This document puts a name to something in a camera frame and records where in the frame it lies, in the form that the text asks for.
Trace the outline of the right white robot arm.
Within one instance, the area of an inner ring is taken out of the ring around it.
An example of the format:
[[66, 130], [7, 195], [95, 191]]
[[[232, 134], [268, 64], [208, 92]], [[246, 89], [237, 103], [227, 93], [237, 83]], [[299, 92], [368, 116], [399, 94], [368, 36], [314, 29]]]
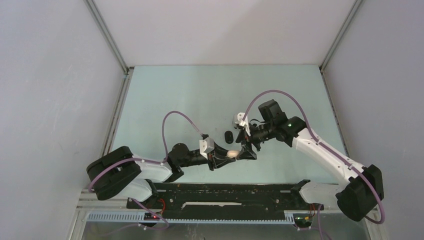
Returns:
[[359, 222], [384, 199], [383, 175], [377, 166], [366, 167], [343, 155], [310, 130], [303, 119], [287, 118], [273, 99], [258, 109], [263, 118], [260, 125], [251, 124], [244, 112], [233, 117], [233, 126], [240, 130], [236, 140], [242, 145], [239, 159], [244, 153], [257, 159], [252, 148], [260, 150], [262, 143], [275, 139], [308, 155], [336, 179], [335, 184], [299, 182], [290, 196], [295, 208], [304, 209], [309, 204], [338, 207], [346, 217]]

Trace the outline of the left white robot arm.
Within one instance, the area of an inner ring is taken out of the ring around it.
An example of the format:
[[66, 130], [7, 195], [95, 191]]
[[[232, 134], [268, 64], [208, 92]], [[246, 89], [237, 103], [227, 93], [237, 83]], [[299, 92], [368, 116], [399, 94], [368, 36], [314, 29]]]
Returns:
[[166, 159], [158, 161], [136, 156], [128, 146], [122, 146], [88, 165], [88, 190], [100, 201], [120, 196], [153, 208], [158, 202], [155, 183], [178, 180], [186, 167], [207, 165], [213, 171], [235, 162], [239, 154], [238, 150], [226, 150], [209, 140], [200, 140], [198, 149], [189, 150], [178, 143]]

